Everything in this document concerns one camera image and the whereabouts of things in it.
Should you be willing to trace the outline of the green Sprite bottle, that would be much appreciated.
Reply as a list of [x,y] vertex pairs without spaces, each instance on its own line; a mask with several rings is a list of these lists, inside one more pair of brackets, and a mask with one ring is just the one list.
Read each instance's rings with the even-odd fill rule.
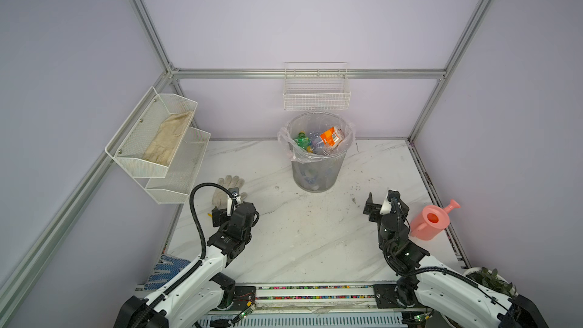
[[295,142],[300,148],[302,148],[302,150],[305,150],[308,153],[313,153],[311,139],[305,132],[299,132]]

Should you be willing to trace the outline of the orange label juice bottle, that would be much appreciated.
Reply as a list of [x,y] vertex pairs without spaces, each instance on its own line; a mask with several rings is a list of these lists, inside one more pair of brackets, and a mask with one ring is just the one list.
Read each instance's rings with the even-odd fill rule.
[[344,141],[345,135],[341,128],[334,126],[323,132],[320,135],[320,139],[324,147],[334,150]]

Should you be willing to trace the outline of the large crushed blue label bottle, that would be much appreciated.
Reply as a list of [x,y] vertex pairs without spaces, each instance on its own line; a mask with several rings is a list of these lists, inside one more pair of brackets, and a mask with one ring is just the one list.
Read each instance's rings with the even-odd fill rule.
[[325,143],[323,142],[319,133],[313,133],[311,135],[311,147],[314,154],[325,155]]

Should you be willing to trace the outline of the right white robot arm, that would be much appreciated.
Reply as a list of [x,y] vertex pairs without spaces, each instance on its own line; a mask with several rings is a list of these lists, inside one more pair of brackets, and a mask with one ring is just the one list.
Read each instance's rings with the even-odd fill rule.
[[430,241],[446,229],[449,213],[459,207],[454,200],[446,208],[430,205],[409,221],[409,208],[398,191],[389,190],[383,203],[367,198],[363,213],[376,224],[379,249],[399,278],[391,302],[403,308],[423,305],[462,327],[546,327],[530,299],[476,282],[414,243]]

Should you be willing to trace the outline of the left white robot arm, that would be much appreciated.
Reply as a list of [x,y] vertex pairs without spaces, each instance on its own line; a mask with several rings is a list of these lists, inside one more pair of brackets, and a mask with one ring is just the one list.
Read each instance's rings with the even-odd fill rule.
[[[188,203],[201,243],[199,255],[188,264],[161,257],[149,281],[153,291],[144,298],[130,297],[120,308],[116,327],[195,327],[209,311],[232,306],[235,281],[224,270],[251,242],[260,219],[256,207],[245,201],[242,185],[241,179],[227,177],[191,190]],[[216,190],[211,218],[217,231],[206,238],[194,197],[209,187]]]

